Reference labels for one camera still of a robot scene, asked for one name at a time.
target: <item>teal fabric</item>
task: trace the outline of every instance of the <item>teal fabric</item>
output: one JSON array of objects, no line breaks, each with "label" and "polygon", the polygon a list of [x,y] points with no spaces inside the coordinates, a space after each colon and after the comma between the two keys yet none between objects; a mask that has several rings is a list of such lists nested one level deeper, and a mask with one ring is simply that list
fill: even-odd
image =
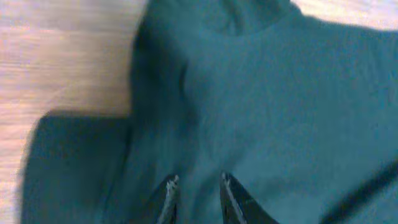
[{"label": "teal fabric", "polygon": [[[283,0],[152,0],[133,49],[130,119],[93,125],[100,143],[83,140],[83,120],[39,126],[23,223],[126,221],[171,173],[178,222],[221,223],[221,170],[281,223],[398,223],[398,32],[319,21]],[[35,162],[54,144],[76,164],[89,156],[69,148],[109,158],[89,205],[67,187],[80,169],[59,180],[63,157]]]}]

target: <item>wooden surface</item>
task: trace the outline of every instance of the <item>wooden surface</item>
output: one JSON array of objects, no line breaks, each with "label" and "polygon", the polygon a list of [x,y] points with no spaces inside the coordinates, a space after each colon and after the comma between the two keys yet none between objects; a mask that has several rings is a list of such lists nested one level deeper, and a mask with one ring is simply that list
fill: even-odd
[{"label": "wooden surface", "polygon": [[[131,39],[146,0],[0,0],[0,223],[16,223],[25,145],[52,109],[129,111]],[[398,0],[294,0],[304,14],[398,29]]]}]

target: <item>wooden floor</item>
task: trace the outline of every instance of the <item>wooden floor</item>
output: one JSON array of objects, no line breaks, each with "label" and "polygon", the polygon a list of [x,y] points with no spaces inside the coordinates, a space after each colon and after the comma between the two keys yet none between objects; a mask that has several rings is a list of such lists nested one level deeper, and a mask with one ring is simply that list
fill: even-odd
[{"label": "wooden floor", "polygon": [[[294,0],[304,14],[398,30],[398,0]],[[0,223],[16,223],[20,170],[52,109],[129,111],[131,39],[146,0],[0,0]]]}]

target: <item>fabric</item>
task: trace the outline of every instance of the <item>fabric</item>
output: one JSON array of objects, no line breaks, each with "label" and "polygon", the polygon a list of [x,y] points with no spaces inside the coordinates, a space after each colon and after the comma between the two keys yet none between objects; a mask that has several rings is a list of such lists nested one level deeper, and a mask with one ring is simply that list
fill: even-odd
[{"label": "fabric", "polygon": [[[222,223],[222,170],[280,223],[398,223],[398,32],[319,21],[283,0],[152,0],[133,49],[125,128],[80,146],[69,138],[87,136],[54,133],[83,121],[39,127],[31,147],[36,161],[57,142],[64,154],[100,145],[109,161],[96,200],[65,198],[61,180],[29,182],[60,178],[62,157],[30,162],[25,203],[65,206],[48,219],[25,206],[23,223],[124,222],[169,174],[180,177],[178,223]],[[57,197],[33,198],[54,187]]]}]

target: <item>t-shirt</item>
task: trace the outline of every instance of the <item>t-shirt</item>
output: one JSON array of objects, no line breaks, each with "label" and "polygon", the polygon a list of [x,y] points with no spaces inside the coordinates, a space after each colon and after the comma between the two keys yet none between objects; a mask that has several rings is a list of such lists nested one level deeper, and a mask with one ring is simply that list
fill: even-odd
[{"label": "t-shirt", "polygon": [[58,210],[69,222],[123,222],[177,174],[177,223],[222,223],[225,170],[279,223],[398,223],[398,32],[323,22],[288,0],[152,0],[131,80],[119,135],[131,133],[107,142],[96,200],[69,190],[48,222]]}]

